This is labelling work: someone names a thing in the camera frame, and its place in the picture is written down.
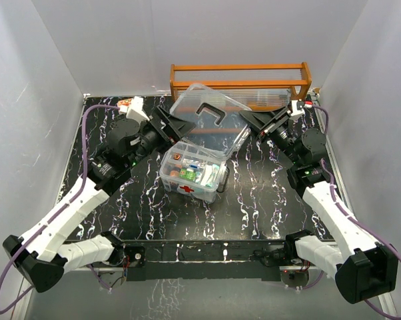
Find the amber bottle orange cap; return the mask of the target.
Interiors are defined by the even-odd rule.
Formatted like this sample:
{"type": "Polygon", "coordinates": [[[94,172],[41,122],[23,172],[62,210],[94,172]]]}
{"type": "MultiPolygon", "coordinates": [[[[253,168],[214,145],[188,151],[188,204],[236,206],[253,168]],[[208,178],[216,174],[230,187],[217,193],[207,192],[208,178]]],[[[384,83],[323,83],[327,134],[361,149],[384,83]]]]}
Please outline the amber bottle orange cap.
{"type": "Polygon", "coordinates": [[[180,177],[181,169],[182,169],[181,165],[171,163],[169,165],[169,175],[171,177],[180,177]]]}

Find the clear medicine kit box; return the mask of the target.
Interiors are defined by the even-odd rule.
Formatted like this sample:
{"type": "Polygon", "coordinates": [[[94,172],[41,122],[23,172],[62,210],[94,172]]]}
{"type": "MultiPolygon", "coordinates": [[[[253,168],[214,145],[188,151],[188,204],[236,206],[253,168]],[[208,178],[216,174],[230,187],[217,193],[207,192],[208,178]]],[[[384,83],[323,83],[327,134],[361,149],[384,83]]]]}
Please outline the clear medicine kit box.
{"type": "Polygon", "coordinates": [[[226,188],[229,169],[208,149],[178,142],[163,155],[159,175],[166,191],[213,203],[226,188]]]}

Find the clear kit box lid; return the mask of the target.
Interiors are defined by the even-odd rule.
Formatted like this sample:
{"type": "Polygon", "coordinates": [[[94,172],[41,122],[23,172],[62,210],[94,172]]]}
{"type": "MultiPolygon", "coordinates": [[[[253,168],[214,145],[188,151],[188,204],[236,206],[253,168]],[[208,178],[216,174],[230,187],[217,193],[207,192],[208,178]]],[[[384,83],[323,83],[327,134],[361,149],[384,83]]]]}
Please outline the clear kit box lid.
{"type": "Polygon", "coordinates": [[[196,125],[186,135],[186,142],[200,145],[216,158],[227,160],[250,135],[247,122],[239,114],[250,110],[220,91],[194,83],[180,94],[170,113],[196,125]]]}

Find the green wind oil box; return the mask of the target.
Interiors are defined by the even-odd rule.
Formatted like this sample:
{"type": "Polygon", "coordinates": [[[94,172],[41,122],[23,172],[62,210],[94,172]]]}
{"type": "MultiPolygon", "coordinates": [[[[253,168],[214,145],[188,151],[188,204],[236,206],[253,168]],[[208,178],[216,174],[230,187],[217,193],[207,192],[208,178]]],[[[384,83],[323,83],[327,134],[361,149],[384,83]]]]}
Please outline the green wind oil box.
{"type": "Polygon", "coordinates": [[[197,177],[197,173],[191,169],[181,169],[180,178],[186,179],[189,181],[195,181],[197,177]]]}

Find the clear compartment organizer tray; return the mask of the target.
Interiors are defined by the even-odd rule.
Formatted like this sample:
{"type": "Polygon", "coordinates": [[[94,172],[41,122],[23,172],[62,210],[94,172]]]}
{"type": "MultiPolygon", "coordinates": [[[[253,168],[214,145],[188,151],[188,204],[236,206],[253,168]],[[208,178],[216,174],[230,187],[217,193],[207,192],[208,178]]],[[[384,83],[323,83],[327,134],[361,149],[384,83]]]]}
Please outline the clear compartment organizer tray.
{"type": "Polygon", "coordinates": [[[225,162],[221,159],[217,159],[211,154],[209,149],[200,147],[198,145],[191,145],[188,143],[178,142],[176,145],[171,147],[163,156],[163,160],[160,168],[160,176],[163,181],[169,181],[174,184],[185,184],[190,188],[200,188],[200,189],[210,189],[216,190],[222,176],[225,171],[225,162]],[[174,154],[180,153],[182,157],[179,160],[174,159],[174,154]],[[177,164],[181,165],[182,169],[191,169],[197,173],[195,181],[189,181],[186,179],[181,179],[180,177],[171,177],[169,175],[169,165],[177,164]],[[204,169],[207,165],[218,165],[220,167],[218,174],[216,176],[215,184],[212,187],[205,187],[200,184],[202,177],[204,175],[204,169]]]}

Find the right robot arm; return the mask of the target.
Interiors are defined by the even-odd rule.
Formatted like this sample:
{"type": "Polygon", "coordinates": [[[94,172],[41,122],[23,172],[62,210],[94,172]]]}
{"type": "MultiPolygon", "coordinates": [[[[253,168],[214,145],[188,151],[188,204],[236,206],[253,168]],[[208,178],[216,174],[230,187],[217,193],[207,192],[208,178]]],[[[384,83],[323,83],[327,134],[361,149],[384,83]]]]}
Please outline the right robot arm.
{"type": "Polygon", "coordinates": [[[294,265],[307,260],[321,268],[351,304],[391,292],[398,259],[389,246],[356,225],[335,193],[332,175],[320,163],[326,156],[326,135],[319,129],[308,129],[298,137],[291,134],[289,122],[303,113],[288,108],[239,113],[259,141],[270,139],[291,160],[290,186],[318,214],[336,242],[331,247],[313,233],[299,231],[286,236],[285,259],[294,265]]]}

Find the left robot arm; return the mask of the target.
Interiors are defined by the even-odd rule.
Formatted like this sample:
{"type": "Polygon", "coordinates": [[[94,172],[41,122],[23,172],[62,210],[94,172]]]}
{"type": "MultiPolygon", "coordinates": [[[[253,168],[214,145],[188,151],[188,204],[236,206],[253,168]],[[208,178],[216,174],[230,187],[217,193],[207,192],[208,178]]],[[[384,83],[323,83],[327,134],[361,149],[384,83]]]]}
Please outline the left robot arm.
{"type": "Polygon", "coordinates": [[[80,267],[96,262],[120,265],[126,257],[125,244],[112,232],[69,245],[68,236],[131,178],[144,158],[154,151],[168,151],[195,127],[161,107],[151,115],[130,111],[119,119],[95,156],[83,162],[83,173],[66,196],[36,226],[4,240],[12,264],[39,293],[80,267]]]}

